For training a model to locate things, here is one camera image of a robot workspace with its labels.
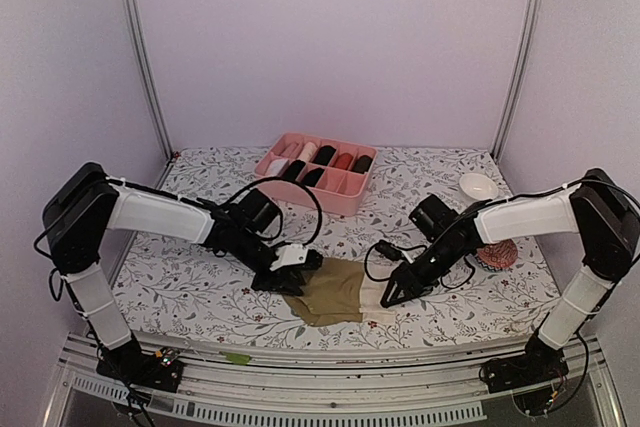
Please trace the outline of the black underwear white trim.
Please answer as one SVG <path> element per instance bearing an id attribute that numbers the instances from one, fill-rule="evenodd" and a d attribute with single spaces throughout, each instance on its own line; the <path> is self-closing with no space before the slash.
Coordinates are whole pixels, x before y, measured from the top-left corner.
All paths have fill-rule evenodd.
<path id="1" fill-rule="evenodd" d="M 307 187 L 315 187 L 324 175 L 325 170 L 323 168 L 314 168 L 309 170 L 302 178 L 301 183 Z"/>

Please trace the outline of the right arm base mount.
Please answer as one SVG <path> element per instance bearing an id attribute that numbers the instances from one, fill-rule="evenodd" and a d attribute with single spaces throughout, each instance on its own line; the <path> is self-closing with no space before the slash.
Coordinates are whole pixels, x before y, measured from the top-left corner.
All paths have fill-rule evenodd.
<path id="1" fill-rule="evenodd" d="M 534 334 L 529 338 L 522 354 L 495 358 L 483 363 L 479 370 L 479 379 L 490 393 L 558 381 L 557 387 L 547 385 L 545 388 L 517 394 L 514 397 L 514 403 L 522 413 L 541 416 L 552 408 L 568 373 L 569 368 L 564 360 L 563 350 L 554 350 Z"/>

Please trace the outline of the pink divided storage box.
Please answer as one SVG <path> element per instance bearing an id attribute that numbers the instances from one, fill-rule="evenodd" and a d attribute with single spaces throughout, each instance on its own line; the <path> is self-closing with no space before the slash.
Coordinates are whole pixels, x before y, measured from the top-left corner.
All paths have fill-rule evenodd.
<path id="1" fill-rule="evenodd" d="M 357 213 L 372 177 L 378 150 L 372 146 L 287 132 L 257 163 L 258 178 L 274 177 L 259 189 L 274 200 L 326 213 Z"/>

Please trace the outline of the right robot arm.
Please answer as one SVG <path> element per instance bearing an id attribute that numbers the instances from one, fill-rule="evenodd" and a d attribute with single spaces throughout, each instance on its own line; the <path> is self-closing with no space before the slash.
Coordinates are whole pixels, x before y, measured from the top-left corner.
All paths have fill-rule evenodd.
<path id="1" fill-rule="evenodd" d="M 576 236 L 580 264 L 532 335 L 534 347 L 518 359 L 517 374 L 527 383 L 554 369 L 554 352 L 598 315 L 639 262 L 639 201 L 600 168 L 548 191 L 478 201 L 461 212 L 430 194 L 409 218 L 429 244 L 386 278 L 384 308 L 424 296 L 455 263 L 482 247 L 531 237 L 546 253 L 549 238 Z"/>

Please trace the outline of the white folded cloth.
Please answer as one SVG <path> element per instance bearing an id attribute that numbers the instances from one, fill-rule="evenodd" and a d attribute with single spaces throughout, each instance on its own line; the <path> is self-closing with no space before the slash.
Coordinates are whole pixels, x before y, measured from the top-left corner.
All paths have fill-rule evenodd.
<path id="1" fill-rule="evenodd" d="M 265 171 L 266 177 L 281 177 L 288 168 L 289 160 L 287 158 L 274 159 Z"/>

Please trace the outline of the white bowl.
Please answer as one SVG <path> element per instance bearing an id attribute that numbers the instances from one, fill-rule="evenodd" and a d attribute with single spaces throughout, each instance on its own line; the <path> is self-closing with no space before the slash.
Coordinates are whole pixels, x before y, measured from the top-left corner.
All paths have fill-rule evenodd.
<path id="1" fill-rule="evenodd" d="M 465 173 L 459 179 L 462 192 L 476 201 L 491 201 L 499 197 L 497 184 L 488 176 L 480 173 Z"/>

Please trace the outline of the black rolled underwear back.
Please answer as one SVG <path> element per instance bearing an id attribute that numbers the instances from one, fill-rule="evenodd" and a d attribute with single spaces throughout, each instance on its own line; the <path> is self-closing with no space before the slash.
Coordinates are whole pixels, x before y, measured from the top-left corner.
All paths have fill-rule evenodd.
<path id="1" fill-rule="evenodd" d="M 312 162 L 317 165 L 328 166 L 336 153 L 336 148 L 332 145 L 321 146 Z"/>

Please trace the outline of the green tape scrap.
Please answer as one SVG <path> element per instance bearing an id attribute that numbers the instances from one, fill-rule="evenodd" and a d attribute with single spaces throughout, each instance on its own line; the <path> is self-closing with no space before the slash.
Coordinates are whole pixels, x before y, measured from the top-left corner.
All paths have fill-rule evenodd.
<path id="1" fill-rule="evenodd" d="M 249 362 L 251 361 L 251 356 L 246 354 L 225 352 L 224 356 L 227 361 L 231 362 L 234 365 L 244 366 L 244 365 L 248 365 Z"/>

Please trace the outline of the khaki underwear cream waistband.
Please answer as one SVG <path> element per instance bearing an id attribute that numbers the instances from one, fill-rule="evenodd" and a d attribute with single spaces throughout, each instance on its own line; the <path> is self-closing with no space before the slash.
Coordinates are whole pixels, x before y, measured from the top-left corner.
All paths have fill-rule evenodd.
<path id="1" fill-rule="evenodd" d="M 395 323 L 396 312 L 383 308 L 382 284 L 371 281 L 362 262 L 325 258 L 321 267 L 305 273 L 302 296 L 284 296 L 292 312 L 312 327 L 343 322 L 372 327 Z"/>

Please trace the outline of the red patterned bowl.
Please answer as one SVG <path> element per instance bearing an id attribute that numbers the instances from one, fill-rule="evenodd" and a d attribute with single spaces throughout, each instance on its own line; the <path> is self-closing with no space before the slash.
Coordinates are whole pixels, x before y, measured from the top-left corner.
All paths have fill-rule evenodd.
<path id="1" fill-rule="evenodd" d="M 509 270 L 518 259 L 518 248 L 513 240 L 504 240 L 478 249 L 475 259 L 482 268 L 490 272 Z"/>

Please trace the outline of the black rolled underwear front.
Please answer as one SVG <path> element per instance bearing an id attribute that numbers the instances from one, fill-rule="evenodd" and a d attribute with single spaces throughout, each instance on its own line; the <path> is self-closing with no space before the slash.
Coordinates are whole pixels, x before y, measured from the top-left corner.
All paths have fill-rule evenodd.
<path id="1" fill-rule="evenodd" d="M 294 160 L 291 162 L 281 174 L 284 180 L 295 181 L 306 166 L 306 162 L 302 160 Z"/>

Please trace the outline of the left aluminium frame post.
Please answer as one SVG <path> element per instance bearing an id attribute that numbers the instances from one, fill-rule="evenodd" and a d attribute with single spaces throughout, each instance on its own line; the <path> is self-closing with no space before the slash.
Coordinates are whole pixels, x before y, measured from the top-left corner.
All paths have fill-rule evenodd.
<path id="1" fill-rule="evenodd" d="M 152 66 L 146 48 L 138 2 L 137 0 L 122 0 L 122 3 L 152 126 L 163 156 L 168 161 L 171 161 L 174 157 L 174 149 L 170 140 L 168 127 L 162 112 L 155 85 Z"/>

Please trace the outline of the aluminium front rail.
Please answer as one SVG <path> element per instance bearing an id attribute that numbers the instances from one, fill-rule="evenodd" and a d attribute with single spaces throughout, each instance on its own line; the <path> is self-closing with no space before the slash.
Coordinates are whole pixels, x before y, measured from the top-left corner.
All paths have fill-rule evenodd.
<path id="1" fill-rule="evenodd" d="M 530 417 L 518 391 L 490 393 L 481 365 L 519 354 L 520 338 L 406 350 L 278 350 L 142 333 L 146 351 L 181 351 L 178 391 L 150 391 L 146 414 L 96 373 L 96 347 L 70 335 L 54 370 L 45 426 L 627 426 L 595 337 L 565 349 L 569 373 L 551 414 Z M 224 353 L 251 356 L 234 365 Z"/>

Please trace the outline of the pink folded cloth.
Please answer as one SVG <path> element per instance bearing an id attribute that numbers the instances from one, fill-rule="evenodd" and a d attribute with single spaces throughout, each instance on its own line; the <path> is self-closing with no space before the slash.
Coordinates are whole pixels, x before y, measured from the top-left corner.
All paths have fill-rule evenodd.
<path id="1" fill-rule="evenodd" d="M 291 142 L 279 153 L 279 156 L 293 157 L 298 147 L 299 147 L 298 142 Z"/>

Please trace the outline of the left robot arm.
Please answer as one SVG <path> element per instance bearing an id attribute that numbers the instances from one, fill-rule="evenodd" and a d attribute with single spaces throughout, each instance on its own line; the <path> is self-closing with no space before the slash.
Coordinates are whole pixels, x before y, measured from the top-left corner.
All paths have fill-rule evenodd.
<path id="1" fill-rule="evenodd" d="M 110 352 L 111 366 L 128 381 L 141 380 L 149 362 L 137 350 L 113 293 L 139 238 L 178 239 L 217 258 L 231 256 L 252 272 L 251 287 L 258 292 L 299 296 L 306 273 L 321 267 L 323 257 L 311 240 L 292 243 L 266 235 L 271 224 L 284 223 L 282 209 L 260 189 L 275 180 L 258 179 L 215 202 L 112 177 L 95 162 L 84 164 L 45 205 L 43 230 L 33 242 L 60 278 L 52 297 L 67 292 L 94 338 Z M 128 242 L 114 274 L 106 275 L 101 248 L 111 231 L 127 233 Z"/>

